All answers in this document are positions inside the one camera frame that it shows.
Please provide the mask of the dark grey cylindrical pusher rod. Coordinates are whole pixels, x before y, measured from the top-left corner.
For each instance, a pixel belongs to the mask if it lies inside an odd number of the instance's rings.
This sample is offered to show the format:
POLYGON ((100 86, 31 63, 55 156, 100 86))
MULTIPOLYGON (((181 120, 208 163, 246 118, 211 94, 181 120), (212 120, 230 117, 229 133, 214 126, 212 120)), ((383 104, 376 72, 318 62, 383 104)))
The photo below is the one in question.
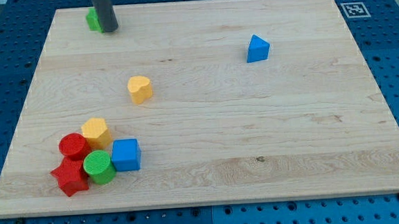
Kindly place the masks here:
POLYGON ((91 0, 95 8, 101 29, 106 32, 114 32, 118 29, 118 22, 111 0, 91 0))

